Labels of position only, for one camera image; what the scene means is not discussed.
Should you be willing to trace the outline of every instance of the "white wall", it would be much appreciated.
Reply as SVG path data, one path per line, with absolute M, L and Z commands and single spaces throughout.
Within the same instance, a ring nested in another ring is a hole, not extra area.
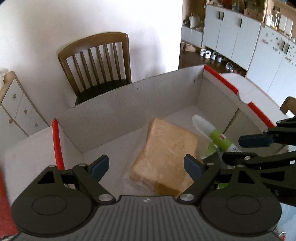
M 57 54 L 106 31 L 129 35 L 132 81 L 178 69 L 182 0 L 6 0 L 0 67 L 15 71 L 44 118 L 75 103 Z

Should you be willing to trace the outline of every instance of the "black handle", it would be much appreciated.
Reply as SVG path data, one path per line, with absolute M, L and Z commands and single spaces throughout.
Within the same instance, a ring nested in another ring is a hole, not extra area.
M 285 54 L 288 53 L 289 48 L 290 48 L 290 44 L 287 45 L 287 47 L 286 47 L 286 51 L 285 51 Z
M 286 45 L 286 42 L 284 41 L 283 47 L 282 47 L 282 49 L 281 49 L 282 52 L 283 52 L 283 50 L 284 50 L 285 45 Z

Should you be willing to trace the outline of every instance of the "red surface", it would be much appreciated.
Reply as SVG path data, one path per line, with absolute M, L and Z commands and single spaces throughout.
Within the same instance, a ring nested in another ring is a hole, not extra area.
M 255 105 L 253 102 L 248 104 L 248 107 L 251 108 L 252 111 L 266 124 L 268 128 L 275 127 L 275 125 L 271 122 L 271 120 Z
M 52 120 L 52 136 L 54 141 L 54 155 L 56 158 L 56 164 L 59 170 L 64 170 L 64 160 L 62 156 L 61 143 L 59 140 L 59 123 L 56 119 Z
M 225 84 L 233 93 L 235 93 L 237 95 L 237 93 L 239 92 L 239 90 L 232 85 L 231 83 L 228 82 L 227 79 L 224 79 L 217 71 L 215 71 L 214 69 L 212 69 L 210 66 L 206 65 L 204 66 L 204 69 L 206 71 L 208 71 L 211 75 L 213 75 L 214 77 L 216 77 L 218 80 L 220 80 L 223 84 Z
M 10 207 L 6 197 L 5 185 L 0 170 L 0 238 L 17 234 L 17 228 L 10 214 Z

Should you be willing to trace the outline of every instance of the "metal screw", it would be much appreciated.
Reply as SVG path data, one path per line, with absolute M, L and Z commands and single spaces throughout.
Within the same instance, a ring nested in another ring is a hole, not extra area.
M 189 202 L 189 201 L 192 201 L 194 199 L 194 196 L 192 194 L 190 194 L 190 193 L 184 193 L 184 194 L 180 195 L 180 199 L 182 201 Z
M 99 196 L 99 200 L 102 202 L 109 202 L 113 199 L 113 196 L 111 194 L 101 194 Z

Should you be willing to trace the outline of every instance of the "transparent plastic wrapper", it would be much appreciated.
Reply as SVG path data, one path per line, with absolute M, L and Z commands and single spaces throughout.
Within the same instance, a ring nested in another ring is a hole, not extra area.
M 216 151 L 202 131 L 194 133 L 159 118 L 142 128 L 118 187 L 123 195 L 173 195 L 185 191 L 193 180 L 184 169 L 184 156 L 197 160 Z

